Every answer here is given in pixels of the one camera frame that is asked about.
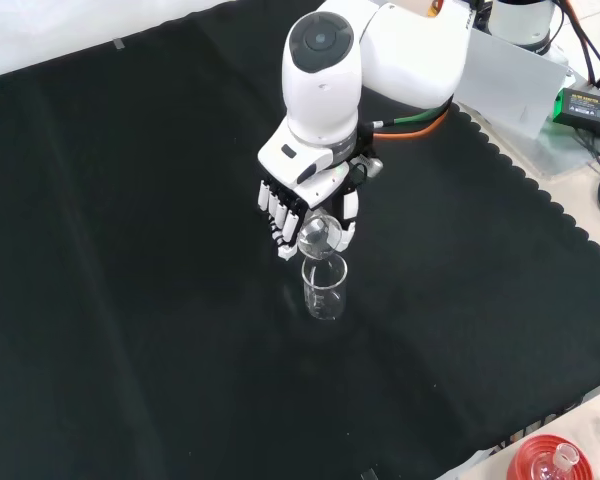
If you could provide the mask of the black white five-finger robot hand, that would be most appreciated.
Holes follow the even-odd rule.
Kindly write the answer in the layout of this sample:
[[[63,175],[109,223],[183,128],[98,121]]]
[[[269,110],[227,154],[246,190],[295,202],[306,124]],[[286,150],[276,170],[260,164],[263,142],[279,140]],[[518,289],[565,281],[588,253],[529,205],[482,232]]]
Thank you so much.
[[[258,161],[263,170],[258,207],[284,260],[298,252],[301,229],[319,213],[336,221],[328,245],[345,251],[356,231],[358,188],[383,169],[366,126],[339,143],[318,146],[299,140],[282,122]]]

